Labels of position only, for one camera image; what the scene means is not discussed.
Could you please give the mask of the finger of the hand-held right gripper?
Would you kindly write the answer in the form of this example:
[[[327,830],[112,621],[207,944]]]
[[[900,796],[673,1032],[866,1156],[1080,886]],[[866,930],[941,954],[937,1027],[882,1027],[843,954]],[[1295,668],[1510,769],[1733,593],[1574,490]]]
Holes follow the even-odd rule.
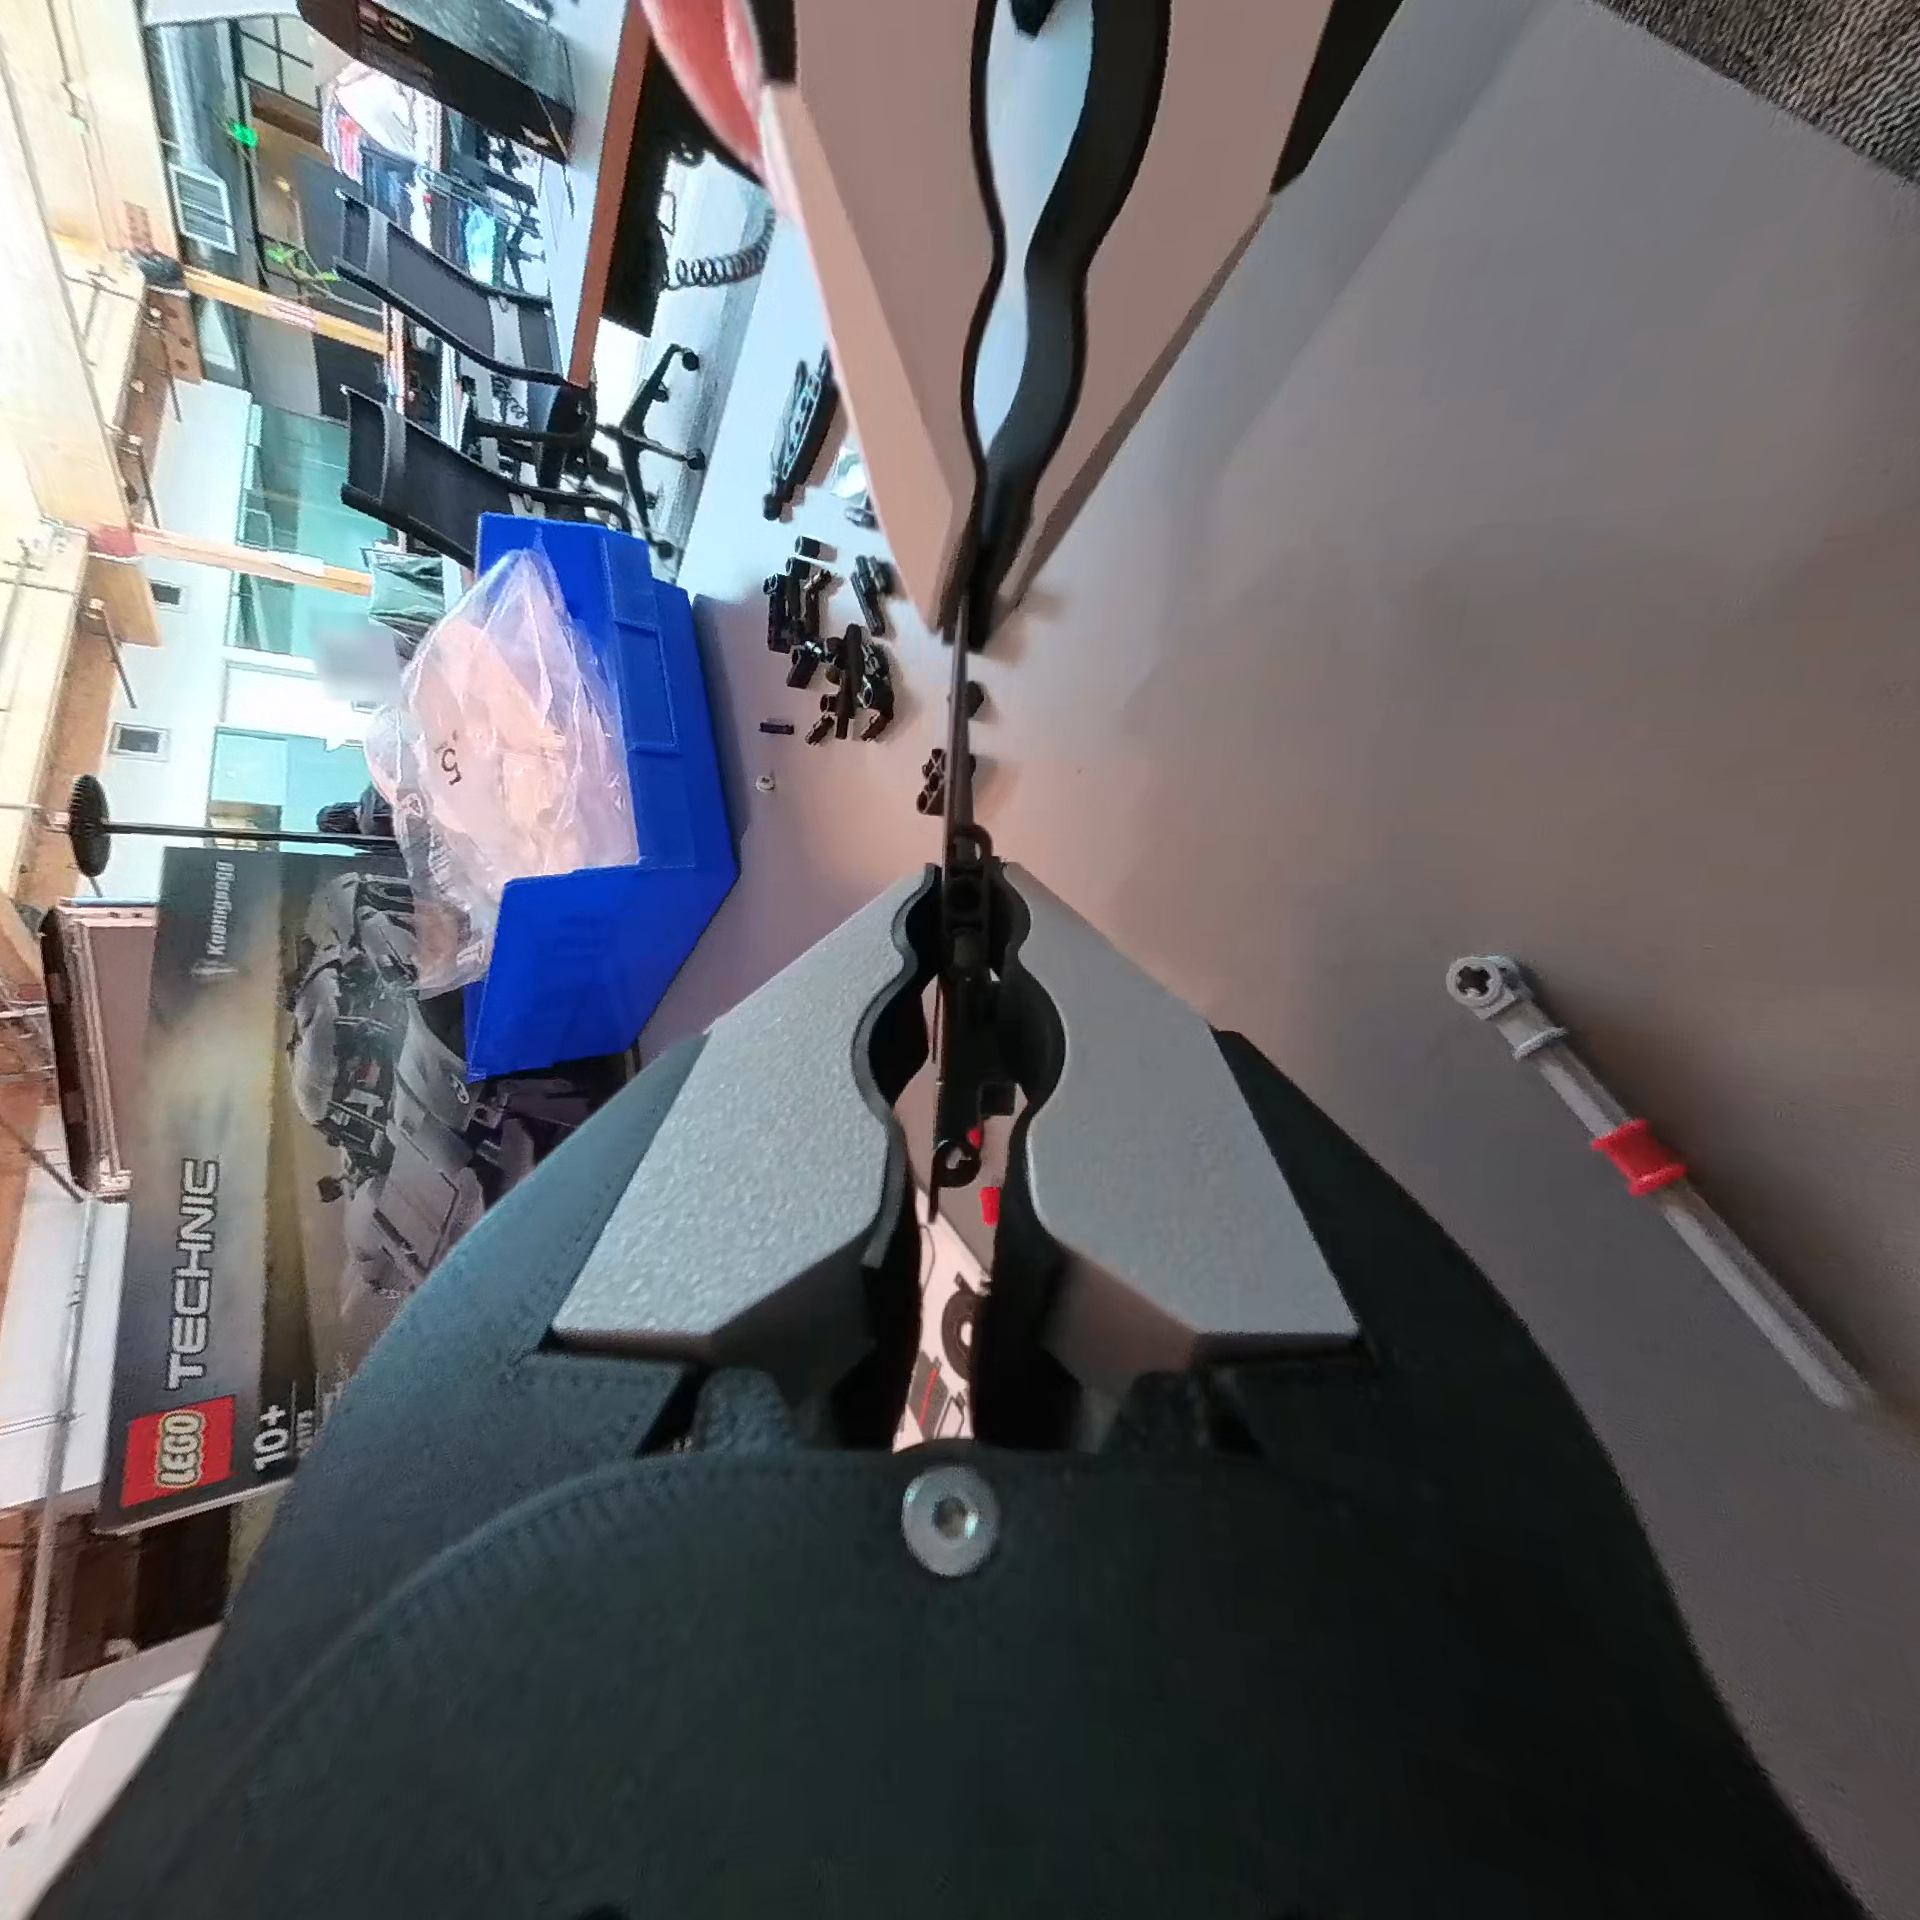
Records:
[[[1086,91],[1010,251],[971,643],[1059,559],[1271,202],[1326,0],[1101,0]]]
[[[929,625],[974,535],[989,300],[985,0],[760,0],[760,155],[796,214],[873,509]]]

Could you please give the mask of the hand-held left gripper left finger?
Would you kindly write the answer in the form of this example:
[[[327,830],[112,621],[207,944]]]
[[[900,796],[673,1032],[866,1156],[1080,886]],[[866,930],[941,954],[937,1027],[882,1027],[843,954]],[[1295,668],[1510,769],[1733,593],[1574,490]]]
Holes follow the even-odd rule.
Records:
[[[920,1357],[900,1087],[929,1067],[937,859],[734,1000],[596,1251],[560,1343],[770,1369],[806,1435],[896,1447]]]

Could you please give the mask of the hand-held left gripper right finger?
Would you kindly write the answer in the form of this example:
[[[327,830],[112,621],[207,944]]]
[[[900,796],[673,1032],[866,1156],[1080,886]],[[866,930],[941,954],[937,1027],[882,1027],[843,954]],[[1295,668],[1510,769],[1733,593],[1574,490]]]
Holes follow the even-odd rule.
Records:
[[[1021,859],[997,859],[989,915],[989,1077],[1017,1130],[974,1435],[1080,1447],[1140,1377],[1352,1357],[1360,1323],[1209,1014]]]

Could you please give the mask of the black toy beam assembly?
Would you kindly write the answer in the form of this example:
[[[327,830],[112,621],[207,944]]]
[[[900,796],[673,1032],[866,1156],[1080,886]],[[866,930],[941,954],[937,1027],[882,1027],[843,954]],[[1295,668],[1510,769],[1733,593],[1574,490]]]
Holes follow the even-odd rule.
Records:
[[[929,1136],[929,1216],[941,1191],[974,1183],[989,1111],[1038,1087],[1038,1027],[1017,958],[1017,886],[974,824],[971,749],[971,613],[949,621],[949,727],[941,727],[941,915],[937,915],[937,1136]]]

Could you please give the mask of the printed toy set box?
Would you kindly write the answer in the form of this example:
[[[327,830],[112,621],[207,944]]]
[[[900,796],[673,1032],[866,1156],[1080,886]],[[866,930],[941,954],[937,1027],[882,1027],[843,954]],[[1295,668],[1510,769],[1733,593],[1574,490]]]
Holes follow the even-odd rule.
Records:
[[[423,1005],[399,859],[173,848],[99,1523],[285,1486],[515,1168],[526,1125]]]

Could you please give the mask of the person's right hand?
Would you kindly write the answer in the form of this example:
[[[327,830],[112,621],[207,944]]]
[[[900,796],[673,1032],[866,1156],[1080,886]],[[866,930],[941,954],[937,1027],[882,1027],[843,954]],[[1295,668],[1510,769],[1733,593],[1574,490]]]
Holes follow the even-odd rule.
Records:
[[[770,94],[770,60],[760,60],[760,17],[754,0],[639,0],[663,64],[675,75],[683,101],[701,132],[770,180],[760,155],[760,94]]]

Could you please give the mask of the brown top desk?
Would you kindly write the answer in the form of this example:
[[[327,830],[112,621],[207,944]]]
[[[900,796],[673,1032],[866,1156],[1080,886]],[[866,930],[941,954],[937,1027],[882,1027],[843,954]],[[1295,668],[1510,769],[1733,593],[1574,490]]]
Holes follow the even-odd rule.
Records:
[[[586,380],[604,313],[655,327],[639,313],[655,300],[663,251],[655,230],[663,180],[645,180],[639,165],[655,33],[639,0],[571,0],[567,45],[571,45],[571,165],[552,206],[552,307],[567,327],[567,373]]]

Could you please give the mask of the pile of black toy pieces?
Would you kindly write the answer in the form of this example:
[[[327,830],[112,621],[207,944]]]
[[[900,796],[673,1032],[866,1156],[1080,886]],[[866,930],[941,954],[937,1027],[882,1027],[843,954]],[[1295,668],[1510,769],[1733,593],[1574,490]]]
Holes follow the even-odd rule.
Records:
[[[784,428],[770,454],[770,497],[760,515],[784,524],[829,447],[842,419],[842,373],[829,344],[792,373]],[[843,566],[823,543],[792,543],[792,559],[770,571],[770,650],[784,650],[792,690],[823,690],[806,739],[882,739],[896,727],[896,650],[890,650],[890,604],[900,593],[896,566],[882,546],[853,546]],[[920,815],[974,815],[974,707],[985,689],[971,677],[971,650],[949,650],[949,730],[920,769]]]

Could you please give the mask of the blue plastic bin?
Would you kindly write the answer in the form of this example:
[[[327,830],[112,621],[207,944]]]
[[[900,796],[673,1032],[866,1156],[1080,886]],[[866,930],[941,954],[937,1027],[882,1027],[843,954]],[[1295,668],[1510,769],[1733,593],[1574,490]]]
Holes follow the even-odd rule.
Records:
[[[475,515],[475,566],[515,546],[560,566],[567,613],[610,689],[639,859],[500,886],[488,971],[456,1000],[470,1077],[625,1054],[744,877],[683,592],[655,579],[639,535]]]

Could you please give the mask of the grey axle with red bush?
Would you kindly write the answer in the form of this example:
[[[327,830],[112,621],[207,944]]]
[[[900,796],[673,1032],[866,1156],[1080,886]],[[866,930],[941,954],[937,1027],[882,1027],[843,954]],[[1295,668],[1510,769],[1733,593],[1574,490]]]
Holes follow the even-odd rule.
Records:
[[[1867,1369],[1811,1328],[1811,1315],[1749,1255],[1749,1242],[1700,1201],[1687,1156],[1623,1108],[1574,1032],[1542,1005],[1510,954],[1460,954],[1443,993],[1536,1067],[1555,1108],[1590,1130],[1590,1156],[1637,1191],[1687,1255],[1744,1309],[1744,1323],[1791,1362],[1791,1377],[1834,1414],[1870,1414]]]

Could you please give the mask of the black office chair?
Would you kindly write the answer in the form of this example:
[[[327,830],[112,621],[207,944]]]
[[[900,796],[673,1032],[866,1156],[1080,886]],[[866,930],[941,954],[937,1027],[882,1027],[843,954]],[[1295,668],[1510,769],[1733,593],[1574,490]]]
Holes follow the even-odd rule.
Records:
[[[338,497],[399,543],[450,559],[475,571],[475,524],[485,515],[567,515],[639,535],[655,559],[675,559],[655,543],[655,490],[639,461],[710,468],[701,454],[655,447],[645,408],[673,397],[673,373],[701,373],[694,344],[663,344],[645,389],[625,419],[596,419],[596,389],[530,380],[526,419],[470,408],[456,432],[429,432],[399,402],[348,389],[348,484]]]
[[[500,380],[567,389],[552,300],[456,277],[357,190],[338,190],[338,277],[400,325],[436,327],[450,358]]]

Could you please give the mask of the black printed box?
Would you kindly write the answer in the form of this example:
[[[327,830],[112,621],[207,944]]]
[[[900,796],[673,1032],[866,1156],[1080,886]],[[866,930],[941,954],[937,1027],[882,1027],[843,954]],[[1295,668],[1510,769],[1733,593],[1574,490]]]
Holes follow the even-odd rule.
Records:
[[[299,0],[299,21],[475,132],[571,165],[571,45],[543,0]]]

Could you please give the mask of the bundle of clear plastic bags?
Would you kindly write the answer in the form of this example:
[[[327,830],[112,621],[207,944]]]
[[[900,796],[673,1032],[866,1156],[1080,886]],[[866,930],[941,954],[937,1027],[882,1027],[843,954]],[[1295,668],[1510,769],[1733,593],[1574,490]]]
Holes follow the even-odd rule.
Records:
[[[423,633],[360,730],[412,877],[423,1000],[488,971],[506,877],[639,859],[625,702],[552,546],[506,546]]]

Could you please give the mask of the dark brown panel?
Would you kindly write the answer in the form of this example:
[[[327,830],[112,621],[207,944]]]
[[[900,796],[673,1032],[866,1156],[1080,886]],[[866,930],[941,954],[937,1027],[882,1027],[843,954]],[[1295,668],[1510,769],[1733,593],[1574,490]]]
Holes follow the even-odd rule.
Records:
[[[146,1125],[153,930],[162,900],[50,900],[43,921],[66,1168],[99,1201],[128,1201],[128,1156]]]

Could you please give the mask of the black pole with round disc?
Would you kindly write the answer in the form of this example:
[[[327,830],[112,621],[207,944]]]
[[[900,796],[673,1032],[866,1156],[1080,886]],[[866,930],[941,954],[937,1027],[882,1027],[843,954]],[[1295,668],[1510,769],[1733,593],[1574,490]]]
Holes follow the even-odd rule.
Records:
[[[82,873],[82,877],[103,877],[103,859],[112,859],[118,839],[399,856],[399,839],[374,839],[374,830],[118,824],[118,815],[103,805],[103,785],[99,785],[99,772],[71,785],[59,830],[66,830],[66,848],[71,848],[71,873]]]

